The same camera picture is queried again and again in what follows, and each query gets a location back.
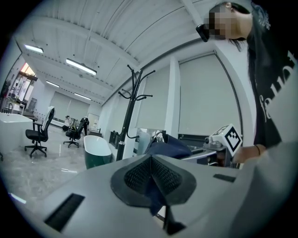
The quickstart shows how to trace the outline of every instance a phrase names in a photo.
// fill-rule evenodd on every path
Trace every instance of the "bracelet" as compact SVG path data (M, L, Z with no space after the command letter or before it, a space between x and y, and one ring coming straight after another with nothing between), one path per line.
M257 150L259 151L259 155L261 155L261 151L260 151L260 148L259 146L255 145L255 147L257 148Z

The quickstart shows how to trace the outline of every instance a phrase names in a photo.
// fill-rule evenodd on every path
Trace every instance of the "marble floor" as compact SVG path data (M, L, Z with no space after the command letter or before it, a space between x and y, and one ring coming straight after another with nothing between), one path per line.
M40 151L35 151L30 158L32 149L24 151L23 147L19 147L4 154L4 161L0 162L0 174L7 191L25 200L24 206L33 213L39 201L86 170L83 135L78 140L79 148L76 145L68 148L68 144L63 144L63 141L68 141L69 138L59 127L50 125L48 137L47 142L41 143L47 147L46 158Z

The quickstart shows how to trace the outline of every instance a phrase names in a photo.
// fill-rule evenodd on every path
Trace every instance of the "green bathtub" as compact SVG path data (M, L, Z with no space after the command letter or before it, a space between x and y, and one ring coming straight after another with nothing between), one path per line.
M111 163L112 152L105 139L98 136L85 136L84 146L87 169Z

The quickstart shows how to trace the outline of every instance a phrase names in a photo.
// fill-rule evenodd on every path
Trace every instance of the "black office chair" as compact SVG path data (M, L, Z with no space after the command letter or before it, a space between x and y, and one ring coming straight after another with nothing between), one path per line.
M70 141L64 141L63 144L69 143L68 147L70 147L71 144L74 144L79 148L79 143L75 142L75 140L81 138L81 133L84 128L84 124L85 121L81 121L78 128L76 128L75 126L71 126L70 129L65 133L65 135L69 137Z
M36 122L33 122L33 130L26 130L26 137L28 139L32 140L32 143L35 142L35 145L28 145L25 146L25 151L27 151L27 148L33 148L33 150L30 153L30 158L32 158L32 154L34 151L39 150L45 154L45 157L47 156L47 153L44 152L42 149L45 149L47 151L47 148L44 146L41 146L41 142L46 142L48 140L48 134L47 129L48 126L51 123L51 120L54 117L55 108L49 108L49 111L47 113L46 119L44 120L43 124L38 124Z

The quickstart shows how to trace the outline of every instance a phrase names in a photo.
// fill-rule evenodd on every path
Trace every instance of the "white bathtub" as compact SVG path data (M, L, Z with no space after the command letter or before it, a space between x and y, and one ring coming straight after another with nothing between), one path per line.
M87 169L111 163L112 152L105 139L98 136L85 136L84 146Z
M31 119L0 112L0 152L5 154L19 146L30 145L31 141L25 135L27 129L33 130Z

